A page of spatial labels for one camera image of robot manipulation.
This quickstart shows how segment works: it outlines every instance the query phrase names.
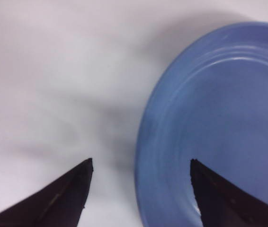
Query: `plate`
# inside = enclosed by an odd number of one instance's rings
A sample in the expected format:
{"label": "plate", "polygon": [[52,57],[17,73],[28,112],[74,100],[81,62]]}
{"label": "plate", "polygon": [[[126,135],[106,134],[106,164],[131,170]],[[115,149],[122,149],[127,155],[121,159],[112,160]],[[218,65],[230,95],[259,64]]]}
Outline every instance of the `plate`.
{"label": "plate", "polygon": [[268,203],[268,24],[215,30],[164,72],[145,109],[135,186],[145,227],[202,227],[197,158]]}

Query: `white surface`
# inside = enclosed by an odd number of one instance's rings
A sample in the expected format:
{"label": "white surface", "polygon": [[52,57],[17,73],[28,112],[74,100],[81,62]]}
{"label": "white surface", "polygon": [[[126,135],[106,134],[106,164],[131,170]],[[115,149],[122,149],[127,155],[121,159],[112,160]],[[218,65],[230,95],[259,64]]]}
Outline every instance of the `white surface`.
{"label": "white surface", "polygon": [[168,64],[267,0],[0,0],[0,211],[88,157],[79,226],[140,227],[134,149]]}

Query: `blue plate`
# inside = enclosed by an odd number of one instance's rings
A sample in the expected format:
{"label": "blue plate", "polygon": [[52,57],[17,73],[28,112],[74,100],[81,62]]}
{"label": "blue plate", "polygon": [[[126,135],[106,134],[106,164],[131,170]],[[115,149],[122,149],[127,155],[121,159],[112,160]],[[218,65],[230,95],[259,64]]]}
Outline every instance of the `blue plate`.
{"label": "blue plate", "polygon": [[268,203],[268,24],[215,30],[163,74],[137,142],[136,195],[145,227],[202,226],[192,158]]}

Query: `white table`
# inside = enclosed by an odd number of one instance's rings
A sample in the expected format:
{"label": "white table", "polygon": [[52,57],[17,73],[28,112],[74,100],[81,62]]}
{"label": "white table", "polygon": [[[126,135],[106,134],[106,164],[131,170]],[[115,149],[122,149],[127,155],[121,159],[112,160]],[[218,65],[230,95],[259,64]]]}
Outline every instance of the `white table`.
{"label": "white table", "polygon": [[141,227],[134,153],[144,106],[201,35],[268,21],[267,0],[0,0],[0,211],[88,157],[80,227]]}

